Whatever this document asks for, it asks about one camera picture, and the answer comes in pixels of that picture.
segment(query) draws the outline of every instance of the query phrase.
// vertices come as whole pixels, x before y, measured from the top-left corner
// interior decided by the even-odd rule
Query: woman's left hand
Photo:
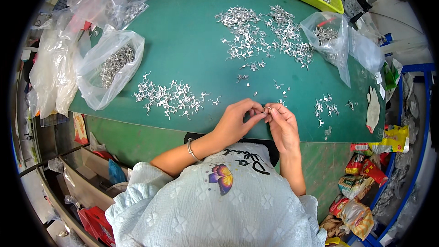
[[[246,112],[250,113],[250,119],[244,123]],[[222,118],[211,133],[224,149],[240,140],[264,117],[266,115],[263,113],[262,105],[247,98],[227,106]]]

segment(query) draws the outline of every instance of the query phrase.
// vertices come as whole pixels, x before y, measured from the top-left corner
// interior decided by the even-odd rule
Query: woman
[[[281,175],[266,146],[236,143],[261,119]],[[324,246],[317,200],[305,194],[295,116],[245,99],[229,105],[211,133],[136,164],[105,216],[118,246]]]

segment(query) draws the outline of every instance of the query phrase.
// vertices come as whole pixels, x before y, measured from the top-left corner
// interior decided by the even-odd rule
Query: green workbench
[[[348,68],[351,78],[351,88],[348,88],[340,79],[338,70],[324,61],[320,54],[314,52],[314,62],[309,65],[309,71],[300,68],[300,64],[288,55],[271,51],[276,58],[265,58],[262,54],[247,61],[230,59],[226,62],[228,46],[221,42],[225,37],[233,39],[229,30],[220,23],[216,23],[215,14],[227,11],[232,6],[252,8],[256,13],[269,13],[270,5],[280,5],[286,11],[295,15],[295,22],[299,23],[318,9],[299,0],[148,0],[150,7],[143,12],[130,26],[145,38],[145,52],[142,63],[132,80],[125,86],[119,95],[104,109],[93,111],[80,91],[70,106],[74,112],[99,118],[106,118],[132,124],[140,124],[157,128],[179,130],[184,132],[210,132],[219,121],[227,105],[250,97],[262,105],[285,100],[285,106],[297,118],[300,140],[305,142],[324,142],[325,129],[332,127],[332,134],[327,142],[376,142],[382,138],[384,127],[384,101],[378,95],[381,105],[380,120],[373,134],[366,128],[367,99],[369,86],[379,86],[374,76],[365,70],[352,57],[348,59]],[[275,40],[268,33],[266,40]],[[265,68],[251,72],[248,68],[239,70],[245,63],[261,61],[267,63]],[[202,104],[204,111],[189,120],[186,116],[179,117],[181,110],[171,119],[165,117],[162,107],[151,107],[149,116],[142,106],[145,103],[136,102],[132,95],[137,91],[137,85],[142,81],[145,73],[155,84],[168,85],[172,80],[184,80],[191,86],[190,91],[200,96],[200,93],[211,92],[207,99],[220,102],[218,106],[211,105],[207,99]],[[240,81],[238,74],[248,74],[249,80]],[[274,87],[275,79],[284,86],[282,90]],[[287,98],[283,98],[282,91],[288,87]],[[321,114],[324,126],[318,128],[319,121],[314,115],[316,98],[323,98],[323,94],[332,94],[332,102],[337,104],[339,116]],[[358,102],[355,110],[345,107],[348,101]],[[247,135],[248,138],[271,139],[267,124],[258,123]]]

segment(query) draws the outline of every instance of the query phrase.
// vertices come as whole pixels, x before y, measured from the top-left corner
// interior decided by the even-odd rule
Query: white work glove
[[[370,133],[373,133],[380,119],[380,103],[378,102],[377,91],[375,88],[372,90],[371,86],[369,86],[367,102],[369,103],[369,107],[367,107],[366,127]]]

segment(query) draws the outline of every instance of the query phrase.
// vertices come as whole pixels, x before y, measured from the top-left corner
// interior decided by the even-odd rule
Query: blue metal shelf
[[[418,164],[416,165],[416,170],[415,170],[414,176],[410,182],[409,189],[408,189],[406,195],[404,196],[404,199],[403,199],[401,205],[398,207],[398,211],[392,217],[389,224],[387,225],[387,227],[384,229],[384,231],[381,233],[381,235],[378,238],[375,238],[373,235],[369,234],[367,236],[367,238],[365,239],[365,241],[362,241],[362,243],[365,245],[365,247],[382,247],[382,245],[380,244],[380,240],[387,234],[389,229],[392,228],[393,224],[398,219],[399,214],[403,210],[404,206],[406,205],[407,200],[409,199],[409,197],[413,191],[416,179],[418,178],[419,170],[420,170],[420,167],[421,167],[422,162],[424,160],[424,154],[425,154],[425,149],[426,149],[426,145],[427,145],[427,138],[428,138],[428,131],[430,128],[430,81],[431,81],[431,71],[433,71],[433,70],[435,70],[434,63],[424,63],[424,64],[414,64],[414,65],[403,66],[403,70],[401,73],[407,73],[407,72],[423,72],[424,73],[426,110],[425,110],[425,129],[424,129],[424,138],[422,140],[422,149],[420,152]],[[398,82],[398,89],[399,89],[398,125],[401,125],[401,116],[403,113],[403,101],[404,101],[404,97],[403,97],[404,96],[404,89],[403,89],[402,78]],[[388,164],[388,168],[385,172],[385,174],[389,178],[389,180],[390,180],[390,177],[391,177],[392,172],[393,172],[393,163],[395,160],[395,154],[396,153],[392,153],[392,156],[390,158],[390,162]],[[372,205],[370,206],[370,209],[373,209],[373,207],[376,205],[383,190],[384,190],[384,186],[378,190],[374,200],[372,201]],[[350,236],[347,244],[351,245],[352,243],[354,243],[354,241],[356,239],[359,239],[359,238],[355,235]]]

